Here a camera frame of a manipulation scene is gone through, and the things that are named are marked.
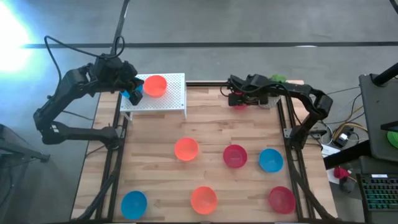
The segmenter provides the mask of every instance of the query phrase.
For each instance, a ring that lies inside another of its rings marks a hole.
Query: gray floor
[[[47,34],[68,43],[110,43],[123,1],[18,0],[5,4],[25,28],[29,37],[25,44],[42,43]],[[123,36],[127,42],[389,41],[398,38],[397,22],[398,15],[387,0],[140,0],[129,6]],[[13,30],[6,28],[5,33]],[[7,47],[3,41],[0,46]],[[94,60],[67,49],[55,49],[54,54],[63,73]],[[281,74],[331,92],[358,86],[358,75],[379,73],[396,63],[398,47],[126,49],[122,58],[139,73],[184,72],[188,80]],[[15,61],[19,66],[10,69],[10,62]],[[33,112],[58,82],[45,49],[19,50],[8,55],[6,62],[0,64],[0,123],[51,154],[51,159],[29,165],[4,222],[68,220],[87,142],[46,146],[35,130]],[[358,89],[331,95],[335,102],[326,121],[345,119],[350,110],[347,104],[357,94]],[[97,102],[98,95],[85,96],[67,109],[92,118]],[[76,127],[92,125],[69,114],[57,120]],[[358,122],[365,124],[364,118]],[[339,217],[363,220],[357,195],[342,194],[336,186],[332,189]]]

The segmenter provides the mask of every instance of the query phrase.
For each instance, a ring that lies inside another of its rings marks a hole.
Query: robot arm
[[[97,140],[105,144],[107,149],[117,148],[120,144],[113,127],[103,129],[70,128],[54,119],[75,99],[85,94],[94,97],[95,93],[110,91],[127,91],[130,102],[137,105],[142,98],[136,88],[144,81],[136,78],[136,69],[120,58],[97,58],[95,64],[69,70],[62,78],[55,94],[48,97],[43,107],[34,113],[37,130],[42,134],[44,144],[59,144],[67,139]]]
[[[333,100],[320,90],[310,85],[275,82],[262,75],[248,75],[242,80],[234,75],[228,79],[228,104],[236,105],[266,105],[269,96],[284,95],[298,98],[309,112],[300,126],[292,127],[289,133],[289,145],[292,149],[303,149],[311,128],[319,120],[325,119]]]

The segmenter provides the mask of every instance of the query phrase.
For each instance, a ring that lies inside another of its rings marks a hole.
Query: wooden table
[[[94,128],[113,122],[117,98],[118,94],[101,94]],[[299,100],[293,102],[303,120],[307,112]],[[187,104],[186,120],[181,113],[134,114],[127,128],[114,221],[128,221],[121,214],[120,204],[132,190],[144,192],[148,199],[141,222],[297,221],[295,213],[278,214],[266,200],[273,187],[291,189],[287,163],[275,174],[264,172],[257,163],[265,148],[278,150],[286,160],[277,108],[250,106],[235,110],[216,87],[189,87]],[[182,162],[174,155],[174,144],[182,137],[196,139],[200,145],[200,153],[193,161]],[[230,144],[247,150],[248,162],[244,167],[232,170],[224,164],[223,150]],[[88,152],[99,146],[100,142],[90,142]],[[308,145],[302,152],[311,190],[336,217],[320,148]],[[82,214],[98,193],[105,158],[103,149],[85,160],[72,218]],[[218,197],[216,211],[206,216],[195,213],[190,205],[193,190],[204,185],[214,189]],[[304,197],[300,197],[305,210]],[[104,203],[104,216],[108,200],[109,196]]]

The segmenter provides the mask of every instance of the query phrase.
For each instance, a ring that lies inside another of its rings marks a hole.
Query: white shelf
[[[137,106],[133,106],[129,99],[122,96],[120,112],[145,112],[145,111],[184,111],[186,114],[186,85],[184,73],[166,73],[166,74],[141,74],[137,78],[146,80],[153,75],[160,75],[167,81],[166,93],[159,97],[153,98],[145,93]]]

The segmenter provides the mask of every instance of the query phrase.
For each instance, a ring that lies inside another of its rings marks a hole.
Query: bowl
[[[192,138],[181,138],[174,145],[174,153],[182,161],[191,161],[199,152],[198,143]]]
[[[281,214],[289,214],[296,208],[296,199],[291,190],[286,187],[274,187],[269,196],[268,201],[275,212]]]
[[[242,146],[233,144],[225,148],[223,159],[228,167],[236,169],[245,165],[248,154]]]
[[[160,75],[148,77],[144,82],[144,92],[151,97],[161,97],[166,92],[167,81]]]
[[[282,169],[284,158],[275,149],[265,149],[260,153],[259,165],[265,171],[275,173]]]
[[[121,211],[125,218],[137,220],[145,213],[147,209],[147,198],[140,191],[132,191],[126,194],[122,199]]]
[[[209,187],[198,187],[191,195],[191,206],[200,215],[207,215],[216,210],[216,192]]]

